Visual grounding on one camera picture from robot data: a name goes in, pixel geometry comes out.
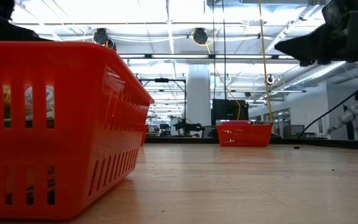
basket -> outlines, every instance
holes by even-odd
[[[0,42],[0,218],[81,212],[134,170],[151,103],[113,50]]]
[[[142,144],[141,144],[142,146],[144,145],[144,141],[146,140],[146,135],[148,130],[149,130],[149,125],[145,124],[143,130],[143,136],[142,136]]]
[[[272,125],[219,125],[216,129],[221,146],[266,147]]]

wall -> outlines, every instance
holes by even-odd
[[[327,85],[321,82],[318,87],[306,88],[306,93],[290,93],[284,101],[273,101],[272,111],[289,108],[291,111],[291,124],[303,124],[305,127],[314,119],[328,110]],[[249,116],[263,115],[269,112],[267,106],[251,108]],[[329,118],[323,118],[323,130],[329,127]],[[318,133],[318,122],[313,124],[306,132]]]

fluorescent light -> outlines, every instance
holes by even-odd
[[[293,59],[293,57],[288,56],[288,55],[280,55],[280,56],[278,56],[278,59]]]
[[[262,102],[262,103],[265,103],[266,100],[246,100],[246,102]]]
[[[154,90],[154,89],[146,89],[148,92],[163,92],[163,91],[166,91],[166,92],[175,92],[175,93],[180,93],[180,92],[183,92],[182,90]]]
[[[170,108],[157,108],[157,109],[149,109],[149,111],[166,111],[166,112],[171,112],[171,111],[182,111],[182,110],[178,110],[178,109],[170,109]]]
[[[225,55],[217,55],[216,58],[224,58]],[[263,55],[226,55],[226,59],[263,59]],[[266,55],[266,59],[271,59],[271,55]]]
[[[271,93],[306,93],[306,90],[272,90]]]
[[[173,102],[166,102],[165,100],[164,101],[161,101],[161,102],[155,102],[155,103],[153,103],[154,105],[166,105],[166,104],[168,104],[168,105],[177,105],[177,104],[180,104],[180,103],[185,103],[185,101],[184,100],[181,100],[181,101],[178,101],[178,102],[176,102],[176,103],[173,103]]]
[[[208,58],[208,55],[152,55],[152,58]]]
[[[120,54],[121,58],[145,58],[144,55],[127,55],[127,54]]]
[[[170,99],[157,99],[157,100],[154,100],[154,102],[165,102],[165,101],[171,101],[171,102],[185,102],[185,100],[170,100]]]
[[[227,92],[250,92],[250,93],[265,93],[265,90],[226,90]],[[224,92],[224,90],[215,90],[215,92]]]

white pillar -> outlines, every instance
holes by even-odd
[[[211,90],[208,65],[189,65],[187,73],[187,121],[211,125]]]

black machine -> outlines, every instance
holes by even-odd
[[[358,0],[333,0],[322,13],[325,24],[308,35],[279,42],[275,49],[301,66],[358,61]]]
[[[169,124],[160,124],[161,136],[170,136],[171,127]]]
[[[93,41],[110,49],[117,50],[116,43],[109,38],[106,28],[97,28],[93,34]]]
[[[212,100],[211,118],[212,125],[216,124],[216,120],[248,120],[248,104],[242,100]]]
[[[186,119],[179,120],[177,124],[174,124],[173,126],[178,131],[179,136],[184,137],[190,137],[190,131],[204,131],[204,127],[201,124],[188,124]]]

